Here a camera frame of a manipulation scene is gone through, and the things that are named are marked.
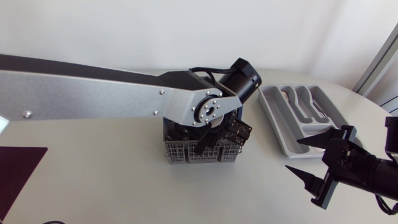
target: cable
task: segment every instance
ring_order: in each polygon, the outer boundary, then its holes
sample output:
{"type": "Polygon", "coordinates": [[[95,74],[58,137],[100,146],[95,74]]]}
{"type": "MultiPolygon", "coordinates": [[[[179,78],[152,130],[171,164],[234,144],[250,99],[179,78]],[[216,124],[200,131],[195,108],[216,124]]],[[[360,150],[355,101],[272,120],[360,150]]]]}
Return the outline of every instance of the cable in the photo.
{"type": "Polygon", "coordinates": [[[388,215],[395,215],[396,213],[398,213],[398,203],[396,203],[391,209],[380,195],[375,195],[375,196],[377,204],[384,213],[388,215]]]}
{"type": "Polygon", "coordinates": [[[394,97],[394,98],[391,98],[390,100],[388,100],[387,102],[385,102],[385,103],[383,103],[382,105],[380,105],[380,106],[384,106],[384,105],[386,105],[387,103],[389,103],[391,100],[393,100],[393,99],[395,99],[395,98],[397,98],[398,96],[396,96],[396,97],[394,97]]]}
{"type": "Polygon", "coordinates": [[[213,73],[220,73],[220,74],[228,74],[233,73],[236,71],[235,68],[229,69],[218,69],[218,68],[205,68],[205,67],[195,67],[189,69],[191,72],[206,72],[213,82],[213,86],[216,86],[216,78],[214,77],[213,73]]]}
{"type": "Polygon", "coordinates": [[[227,74],[227,73],[236,72],[236,68],[218,69],[218,68],[195,67],[195,68],[190,68],[190,71],[192,71],[192,72],[213,72],[213,73],[227,74]]]}

